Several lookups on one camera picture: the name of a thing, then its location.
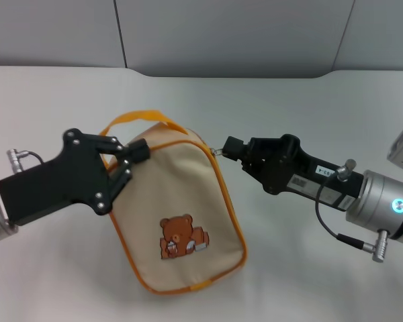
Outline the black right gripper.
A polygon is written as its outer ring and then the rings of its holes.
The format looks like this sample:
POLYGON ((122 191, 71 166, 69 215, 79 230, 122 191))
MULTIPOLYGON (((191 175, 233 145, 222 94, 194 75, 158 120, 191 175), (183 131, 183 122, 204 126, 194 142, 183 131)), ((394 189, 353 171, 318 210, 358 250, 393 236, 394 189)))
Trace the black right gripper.
POLYGON ((254 175, 271 195, 291 192, 314 200, 323 184, 320 203, 340 211, 349 208, 363 184, 363 175, 357 172, 345 182, 337 177, 328 180, 338 166, 305 153, 300 139, 289 134, 280 138, 251 138, 247 143, 229 136, 222 155, 240 160, 242 170, 254 175))

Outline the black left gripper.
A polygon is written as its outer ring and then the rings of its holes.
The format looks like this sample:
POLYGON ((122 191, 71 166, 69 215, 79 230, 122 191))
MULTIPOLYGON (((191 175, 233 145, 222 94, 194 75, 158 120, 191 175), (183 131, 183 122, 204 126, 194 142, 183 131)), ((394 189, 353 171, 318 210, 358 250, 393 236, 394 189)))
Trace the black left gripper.
POLYGON ((57 157, 0 180, 0 196, 12 224, 22 226, 75 203, 106 215, 132 179, 132 164, 150 158, 145 139, 123 145, 116 137, 73 128, 62 140, 57 157), (112 165, 109 176, 105 165, 112 165))

